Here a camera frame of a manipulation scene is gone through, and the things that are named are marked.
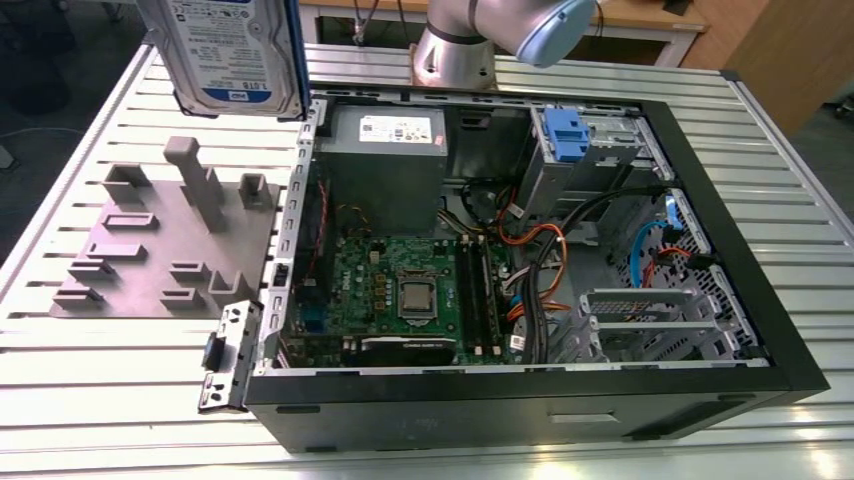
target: wd logo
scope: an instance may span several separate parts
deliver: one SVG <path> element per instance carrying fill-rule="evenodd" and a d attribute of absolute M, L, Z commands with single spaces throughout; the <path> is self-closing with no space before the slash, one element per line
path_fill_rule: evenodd
<path fill-rule="evenodd" d="M 232 102 L 248 102 L 250 94 L 246 92 L 228 91 L 228 100 L 231 100 Z"/>

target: hard drive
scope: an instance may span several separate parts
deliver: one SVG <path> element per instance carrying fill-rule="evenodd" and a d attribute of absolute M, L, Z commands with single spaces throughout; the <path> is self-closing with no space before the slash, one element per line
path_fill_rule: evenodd
<path fill-rule="evenodd" d="M 309 67 L 298 0 L 138 0 L 188 115 L 302 120 Z"/>

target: power supply label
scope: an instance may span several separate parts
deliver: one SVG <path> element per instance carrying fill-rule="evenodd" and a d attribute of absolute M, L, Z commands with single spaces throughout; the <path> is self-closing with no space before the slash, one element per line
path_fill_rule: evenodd
<path fill-rule="evenodd" d="M 359 120 L 359 141 L 433 143 L 430 118 L 366 115 Z"/>
<path fill-rule="evenodd" d="M 271 90 L 264 49 L 251 32 L 258 0 L 171 0 L 172 19 L 204 92 L 216 100 L 260 103 Z"/>

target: green circuit board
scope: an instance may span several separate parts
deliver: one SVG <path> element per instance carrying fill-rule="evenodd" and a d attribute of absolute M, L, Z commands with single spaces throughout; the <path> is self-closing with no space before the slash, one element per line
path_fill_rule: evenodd
<path fill-rule="evenodd" d="M 307 345 L 314 367 L 338 367 L 337 342 L 349 335 L 442 337 L 457 341 L 455 363 L 503 364 L 502 352 L 475 355 L 465 348 L 457 284 L 457 240 L 418 238 L 350 238 L 339 240 L 335 252 L 333 300 L 323 313 L 302 315 L 323 322 L 323 337 Z M 502 245 L 490 246 L 494 271 L 509 261 Z M 435 285 L 435 318 L 415 320 L 399 315 L 402 283 L 425 279 Z"/>

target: slotted aluminum table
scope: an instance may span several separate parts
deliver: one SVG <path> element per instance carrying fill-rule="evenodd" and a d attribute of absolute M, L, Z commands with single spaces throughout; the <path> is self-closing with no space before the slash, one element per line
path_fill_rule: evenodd
<path fill-rule="evenodd" d="M 313 46 L 309 59 L 318 80 L 410 82 L 406 51 Z M 0 270 L 0 472 L 431 480 L 854 476 L 853 228 L 748 90 L 717 72 L 573 62 L 534 70 L 510 59 L 498 62 L 498 80 L 502 90 L 670 104 L 833 389 L 682 440 L 641 444 L 291 456 L 251 415 L 199 416 L 202 348 L 216 320 L 54 319 L 51 296 L 107 199 L 99 181 L 111 164 L 136 162 L 150 178 L 176 180 L 163 144 L 171 135 L 195 136 L 220 180 L 259 172 L 287 184 L 297 126 L 183 116 L 144 45 Z"/>

